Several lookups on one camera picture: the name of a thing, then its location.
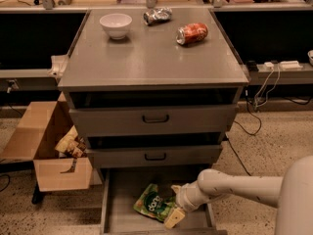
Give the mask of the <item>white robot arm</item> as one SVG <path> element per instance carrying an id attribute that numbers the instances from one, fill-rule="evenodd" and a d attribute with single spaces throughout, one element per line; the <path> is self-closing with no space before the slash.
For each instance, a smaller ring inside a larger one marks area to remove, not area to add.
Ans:
<path id="1" fill-rule="evenodd" d="M 176 199 L 164 222 L 167 228 L 201 205 L 232 194 L 275 208 L 275 235 L 313 235 L 312 156 L 294 162 L 283 176 L 234 176 L 205 169 L 196 181 L 172 189 Z"/>

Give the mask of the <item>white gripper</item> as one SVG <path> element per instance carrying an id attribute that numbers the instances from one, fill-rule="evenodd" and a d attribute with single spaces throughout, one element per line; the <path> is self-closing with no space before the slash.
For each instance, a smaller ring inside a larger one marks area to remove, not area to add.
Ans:
<path id="1" fill-rule="evenodd" d="M 182 221 L 185 218 L 185 212 L 193 212 L 209 202 L 209 197 L 200 189 L 197 181 L 183 186 L 172 185 L 171 189 L 176 194 L 176 205 L 179 208 L 173 208 L 165 219 L 164 226 L 167 229 L 173 228 Z"/>

